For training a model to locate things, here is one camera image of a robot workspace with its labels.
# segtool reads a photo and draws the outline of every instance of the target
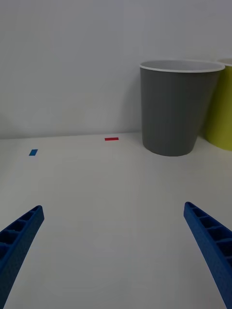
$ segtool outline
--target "white bucket rim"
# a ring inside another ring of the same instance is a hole
[[[224,64],[226,67],[232,67],[232,58],[218,59],[217,62]]]
[[[179,63],[179,67],[185,67],[184,69],[179,69],[178,65],[172,67],[171,69],[162,68],[162,63],[167,62],[170,64]],[[159,59],[142,62],[140,64],[142,69],[160,71],[160,72],[173,72],[173,73],[208,73],[217,72],[225,69],[225,65],[219,61],[204,61],[204,60],[189,60],[189,59]]]

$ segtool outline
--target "red tape marker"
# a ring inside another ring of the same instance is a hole
[[[105,140],[118,140],[118,137],[105,137]]]

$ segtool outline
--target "blue tape marker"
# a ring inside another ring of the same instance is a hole
[[[29,155],[36,155],[38,149],[32,149]]]

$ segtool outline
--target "white table surface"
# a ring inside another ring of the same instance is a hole
[[[45,215],[5,309],[225,308],[183,210],[232,229],[232,153],[198,138],[163,157],[114,136],[0,141],[0,230]]]

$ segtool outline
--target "white wall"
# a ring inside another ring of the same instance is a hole
[[[231,12],[231,0],[1,0],[0,137],[139,130],[139,63],[230,55]]]

